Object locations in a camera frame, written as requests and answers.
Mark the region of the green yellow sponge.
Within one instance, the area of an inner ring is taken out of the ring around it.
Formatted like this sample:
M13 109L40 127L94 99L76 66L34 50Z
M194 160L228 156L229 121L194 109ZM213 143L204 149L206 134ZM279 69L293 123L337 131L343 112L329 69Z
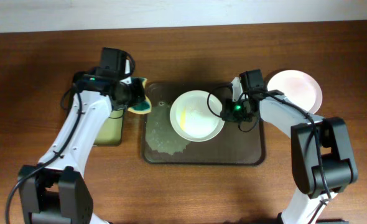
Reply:
M146 78L134 77L129 85L131 99L128 111L134 114L148 114L152 110L152 103L145 93Z

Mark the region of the pink plastic plate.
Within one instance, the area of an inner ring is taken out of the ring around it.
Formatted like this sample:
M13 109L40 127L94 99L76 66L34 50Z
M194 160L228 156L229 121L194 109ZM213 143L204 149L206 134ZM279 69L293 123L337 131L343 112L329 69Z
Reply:
M279 90L294 104L315 114L322 105L320 85L309 74L299 70L283 70L267 83L267 89Z

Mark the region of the cream plastic plate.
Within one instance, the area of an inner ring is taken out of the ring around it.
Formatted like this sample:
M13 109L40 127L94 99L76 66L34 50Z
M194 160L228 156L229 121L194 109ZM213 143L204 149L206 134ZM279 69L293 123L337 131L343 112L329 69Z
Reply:
M222 111L221 101L203 90L181 94L169 112L174 131L191 142L209 141L223 129L225 122L218 117Z

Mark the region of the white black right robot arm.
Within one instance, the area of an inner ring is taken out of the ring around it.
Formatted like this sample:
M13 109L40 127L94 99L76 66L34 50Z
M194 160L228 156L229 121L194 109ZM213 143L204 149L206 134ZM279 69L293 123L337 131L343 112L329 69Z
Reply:
M344 120L303 110L283 92L267 90L262 78L242 76L225 88L232 97L218 113L223 120L263 120L290 138L296 190L276 223L316 223L326 206L358 178Z

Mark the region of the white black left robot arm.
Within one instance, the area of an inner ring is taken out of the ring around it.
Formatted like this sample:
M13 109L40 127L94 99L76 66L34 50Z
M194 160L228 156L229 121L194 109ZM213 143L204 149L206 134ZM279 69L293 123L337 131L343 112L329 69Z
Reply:
M130 111L146 104L146 78L124 73L78 72L69 93L67 118L37 165L24 165L14 187L19 191L25 223L104 223L93 211L84 181L88 157L103 124L113 111Z

